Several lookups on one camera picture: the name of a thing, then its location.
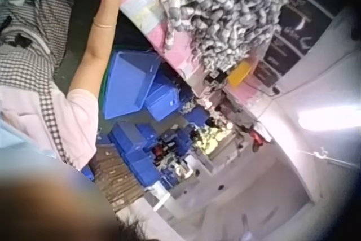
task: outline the pink cloth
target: pink cloth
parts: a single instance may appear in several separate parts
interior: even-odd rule
[[[42,118],[38,94],[7,86],[0,86],[0,93],[6,121],[34,139],[41,149],[57,153]],[[81,89],[73,90],[65,97],[55,84],[51,94],[63,147],[76,169],[81,170],[96,151],[98,101],[92,93]]]

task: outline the pile of small parts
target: pile of small parts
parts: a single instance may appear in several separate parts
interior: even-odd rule
[[[248,56],[251,48],[269,42],[288,0],[161,0],[168,16],[165,48],[175,30],[191,33],[193,54],[207,71],[224,72]]]

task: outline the bracelet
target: bracelet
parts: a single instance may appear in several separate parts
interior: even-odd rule
[[[102,24],[98,24],[96,21],[95,21],[95,17],[93,18],[93,25],[95,25],[96,27],[98,28],[114,28],[117,24],[115,25],[102,25]]]

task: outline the plaid fabric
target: plaid fabric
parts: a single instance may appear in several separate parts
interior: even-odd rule
[[[51,81],[65,53],[71,3],[68,0],[26,0],[21,7],[0,7],[0,22],[12,17],[0,42],[0,85],[17,87],[39,94],[46,126],[63,162],[74,166],[61,143],[51,97]],[[17,34],[30,38],[23,49],[7,43]]]

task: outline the black sign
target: black sign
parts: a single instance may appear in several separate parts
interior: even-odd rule
[[[270,47],[265,55],[265,62],[284,76],[301,57],[286,43],[273,36]]]
[[[315,45],[332,19],[308,0],[290,0],[282,8],[281,36],[300,53],[306,55]]]
[[[256,69],[253,72],[266,87],[273,86],[277,80],[277,74],[264,62],[259,62]]]

